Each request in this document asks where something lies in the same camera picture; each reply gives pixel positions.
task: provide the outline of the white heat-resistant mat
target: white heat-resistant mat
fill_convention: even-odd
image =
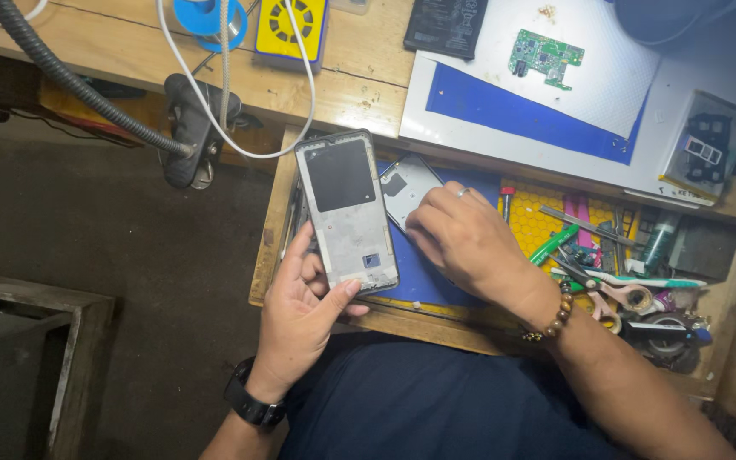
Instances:
[[[521,29],[585,50],[580,67],[567,66],[563,83],[571,91],[545,84],[546,76],[533,69],[523,78],[512,75],[508,64]],[[621,30],[604,0],[491,0],[475,60],[419,53],[624,138],[660,61]]]

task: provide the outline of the scissors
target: scissors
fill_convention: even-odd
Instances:
[[[607,296],[616,299],[620,304],[631,310],[642,309],[652,303],[652,293],[649,292],[649,289],[639,285],[629,285],[616,289],[600,280],[596,280],[594,277],[588,275],[584,267],[578,264],[575,258],[567,254],[560,247],[558,248],[558,257],[550,257],[555,260],[559,267],[567,272],[567,275],[586,289],[586,294],[592,299],[593,304],[595,304],[595,311],[592,313],[592,318],[601,322],[613,334],[618,334],[621,331],[621,317],[609,308],[606,300],[601,297],[599,292],[603,292]]]

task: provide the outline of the bottle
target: bottle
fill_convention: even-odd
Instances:
[[[652,234],[649,235],[644,253],[640,256],[640,261],[644,263],[646,275],[657,270],[661,260],[669,253],[675,239],[675,231],[682,216],[683,214],[674,211],[661,211],[658,222],[655,223],[655,228],[652,230]]]

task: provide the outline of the black battery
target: black battery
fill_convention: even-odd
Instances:
[[[405,47],[472,60],[487,0],[416,0]]]

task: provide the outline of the black smartwatch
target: black smartwatch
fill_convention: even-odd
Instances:
[[[271,428],[285,417],[285,404],[283,401],[267,404],[256,400],[246,391],[246,381],[249,380],[253,364],[252,356],[235,366],[229,384],[226,385],[226,391],[223,392],[223,399],[228,401],[231,408],[246,422],[261,428]]]

